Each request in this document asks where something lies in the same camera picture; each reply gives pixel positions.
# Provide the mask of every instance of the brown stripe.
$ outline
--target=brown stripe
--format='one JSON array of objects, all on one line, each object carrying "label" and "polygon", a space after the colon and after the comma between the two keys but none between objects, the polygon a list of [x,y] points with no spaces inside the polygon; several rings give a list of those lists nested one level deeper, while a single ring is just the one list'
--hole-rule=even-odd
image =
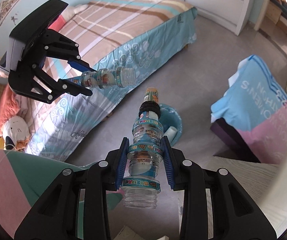
[{"label": "brown stripe", "polygon": [[83,27],[82,25],[78,24],[75,20],[73,20],[73,21],[74,21],[78,26],[80,26],[81,28],[83,28],[83,29],[85,29],[85,30],[87,30],[87,31],[89,31],[89,32],[91,32],[91,33],[97,35],[97,36],[100,36],[100,37],[102,37],[103,39],[106,39],[106,40],[108,40],[108,41],[111,41],[111,42],[117,44],[118,46],[121,46],[121,45],[122,45],[122,44],[119,43],[118,41],[115,41],[115,40],[113,40],[113,39],[109,39],[109,38],[107,38],[107,37],[104,37],[104,36],[102,36],[101,34],[96,33],[96,32],[94,32],[94,31],[92,31],[92,30],[88,30],[88,28]]},{"label": "brown stripe", "polygon": [[[119,6],[115,6],[115,5],[107,5],[107,4],[102,4],[102,3],[93,3],[90,2],[90,5],[96,5],[96,6],[100,6],[100,7],[105,7],[105,8],[109,8],[109,9],[118,9],[120,11],[125,11],[125,12],[132,12],[132,13],[137,13],[140,11],[140,9],[134,9],[134,8],[127,8],[127,7],[119,7]],[[145,15],[150,15],[150,16],[155,16],[160,18],[163,22],[166,22],[167,20],[169,20],[170,18],[163,14],[163,13],[159,13],[159,12],[152,12],[152,11],[144,11],[142,12],[142,14]]]}]

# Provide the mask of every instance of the tiled floor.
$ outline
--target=tiled floor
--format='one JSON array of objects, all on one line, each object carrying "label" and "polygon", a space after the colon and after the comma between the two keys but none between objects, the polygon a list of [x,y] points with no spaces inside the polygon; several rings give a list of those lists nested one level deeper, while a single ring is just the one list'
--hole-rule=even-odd
[{"label": "tiled floor", "polygon": [[[116,107],[114,114],[100,123],[84,138],[67,162],[85,165],[105,158],[119,148],[123,137],[131,134],[134,119],[147,87],[155,86],[160,103],[176,108],[182,117],[183,134],[176,148],[186,158],[205,164],[215,154],[227,150],[210,130],[210,106],[228,89],[228,78],[238,63],[251,54],[264,59],[283,87],[287,82],[287,58],[266,38],[250,26],[237,37],[216,23],[198,16],[195,20],[197,42],[173,56]],[[179,238],[177,195],[168,186],[163,166],[157,179],[162,192],[155,210],[130,209],[120,203],[109,213],[114,237],[124,225],[140,236],[158,239],[168,235]]]},{"label": "tiled floor", "polygon": [[270,19],[264,17],[260,26],[266,34],[270,36],[273,42],[276,43],[287,54],[287,34],[276,26]]}]

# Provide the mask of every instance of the striped blanket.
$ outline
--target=striped blanket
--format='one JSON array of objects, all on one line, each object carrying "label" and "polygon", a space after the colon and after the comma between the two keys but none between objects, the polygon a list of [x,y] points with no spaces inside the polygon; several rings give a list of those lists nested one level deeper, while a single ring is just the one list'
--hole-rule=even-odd
[{"label": "striped blanket", "polygon": [[[88,9],[67,22],[60,33],[79,44],[82,59],[93,69],[135,68],[137,84],[125,89],[94,89],[89,98],[62,95],[50,105],[29,99],[29,110],[24,119],[33,136],[26,152],[66,159],[81,141],[80,136],[76,143],[64,143],[64,153],[54,153],[54,145],[71,141],[76,134],[82,134],[83,138],[126,93],[186,44],[194,42],[196,15],[197,10],[192,5],[177,0],[92,0]],[[52,58],[47,58],[44,70],[55,80],[81,74],[66,61]],[[78,126],[73,117],[80,116],[82,109],[87,112],[87,124],[83,127]],[[67,122],[73,125],[63,130]]]}]

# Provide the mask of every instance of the teal stripe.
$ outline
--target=teal stripe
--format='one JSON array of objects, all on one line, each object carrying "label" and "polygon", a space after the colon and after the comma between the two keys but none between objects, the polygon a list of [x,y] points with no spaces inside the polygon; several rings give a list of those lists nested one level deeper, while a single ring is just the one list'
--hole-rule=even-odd
[{"label": "teal stripe", "polygon": [[59,78],[63,79],[66,77],[66,72],[64,71],[64,68],[60,62],[60,60],[53,58],[53,64],[57,70]]},{"label": "teal stripe", "polygon": [[161,4],[154,4],[154,3],[141,3],[141,2],[127,2],[123,0],[95,0],[95,1],[103,1],[103,2],[111,2],[111,3],[118,3],[118,4],[130,4],[135,5],[135,6],[140,6],[140,7],[154,7],[158,9],[163,9],[171,12],[173,15],[178,15],[180,14],[179,11],[176,9],[172,8],[171,6],[167,5],[161,5]]}]

